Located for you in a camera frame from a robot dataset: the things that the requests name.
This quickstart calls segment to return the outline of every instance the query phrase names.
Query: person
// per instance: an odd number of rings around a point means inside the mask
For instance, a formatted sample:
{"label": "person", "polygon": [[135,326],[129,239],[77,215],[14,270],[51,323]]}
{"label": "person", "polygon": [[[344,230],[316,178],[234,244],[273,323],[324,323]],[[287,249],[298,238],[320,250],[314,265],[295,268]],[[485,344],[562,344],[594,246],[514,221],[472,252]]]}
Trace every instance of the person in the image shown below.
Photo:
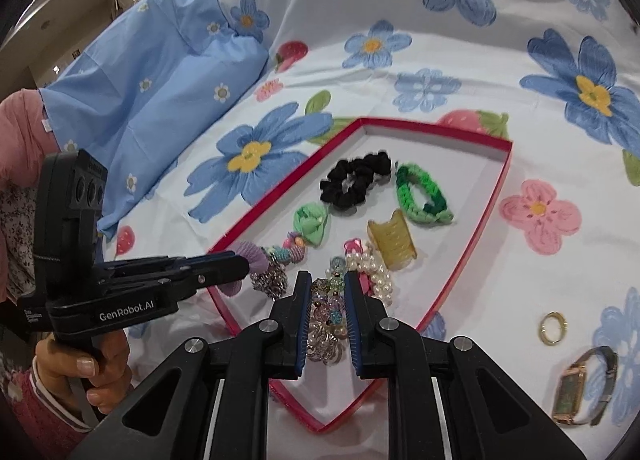
{"label": "person", "polygon": [[[36,185],[44,157],[59,151],[37,90],[17,91],[0,103],[0,302],[15,302],[34,288]],[[131,370],[124,331],[104,335],[99,349],[103,357],[97,361],[49,335],[36,345],[26,372],[16,371],[0,352],[5,405],[46,460],[66,458],[90,431],[81,420],[69,377],[90,380],[94,387],[87,391],[87,399],[104,414],[126,396]],[[6,422],[11,415],[0,413],[2,425],[9,429],[14,424]]]}

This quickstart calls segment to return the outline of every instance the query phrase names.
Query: sleeve cuff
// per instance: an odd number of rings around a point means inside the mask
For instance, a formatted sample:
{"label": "sleeve cuff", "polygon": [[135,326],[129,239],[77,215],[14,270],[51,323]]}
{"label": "sleeve cuff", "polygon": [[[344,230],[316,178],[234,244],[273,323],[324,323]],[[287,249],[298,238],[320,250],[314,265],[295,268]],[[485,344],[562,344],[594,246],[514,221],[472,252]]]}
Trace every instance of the sleeve cuff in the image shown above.
{"label": "sleeve cuff", "polygon": [[38,400],[62,422],[80,433],[88,433],[92,430],[92,427],[87,426],[87,424],[78,420],[75,416],[65,410],[53,395],[47,391],[47,388],[44,387],[40,377],[38,376],[38,365],[35,357],[33,358],[29,380],[31,382],[31,387],[33,388],[33,393]]}

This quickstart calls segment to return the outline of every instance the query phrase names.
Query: green hair tie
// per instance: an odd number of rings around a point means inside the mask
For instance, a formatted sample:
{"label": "green hair tie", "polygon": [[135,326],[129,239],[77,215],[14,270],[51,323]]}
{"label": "green hair tie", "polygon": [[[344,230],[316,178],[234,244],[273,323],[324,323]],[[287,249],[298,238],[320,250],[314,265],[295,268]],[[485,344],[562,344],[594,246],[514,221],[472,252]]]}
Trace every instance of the green hair tie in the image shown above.
{"label": "green hair tie", "polygon": [[[411,184],[422,188],[429,195],[431,203],[422,208],[415,204]],[[396,171],[396,191],[398,203],[407,217],[416,223],[451,223],[453,213],[447,208],[447,201],[438,184],[429,173],[416,164],[402,164]]]}
{"label": "green hair tie", "polygon": [[329,218],[324,204],[304,204],[293,214],[293,228],[314,246],[320,245]]}

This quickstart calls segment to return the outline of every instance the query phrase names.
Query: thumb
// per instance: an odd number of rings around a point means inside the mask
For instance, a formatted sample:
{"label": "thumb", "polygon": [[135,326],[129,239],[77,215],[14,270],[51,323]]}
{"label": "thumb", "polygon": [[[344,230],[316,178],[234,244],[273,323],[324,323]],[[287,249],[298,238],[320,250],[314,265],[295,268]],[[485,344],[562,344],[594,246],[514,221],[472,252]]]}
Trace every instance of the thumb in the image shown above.
{"label": "thumb", "polygon": [[99,372],[97,361],[86,352],[57,343],[50,335],[36,345],[38,374],[49,377],[83,377],[89,379]]}

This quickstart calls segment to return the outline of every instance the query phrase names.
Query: watch face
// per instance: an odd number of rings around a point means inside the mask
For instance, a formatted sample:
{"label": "watch face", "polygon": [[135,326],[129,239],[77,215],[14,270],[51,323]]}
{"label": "watch face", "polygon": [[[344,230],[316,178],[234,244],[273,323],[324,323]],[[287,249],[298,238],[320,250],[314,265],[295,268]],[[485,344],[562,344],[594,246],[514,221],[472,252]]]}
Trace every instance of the watch face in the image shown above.
{"label": "watch face", "polygon": [[553,410],[556,421],[569,423],[580,410],[585,374],[583,366],[571,368],[562,374]]}

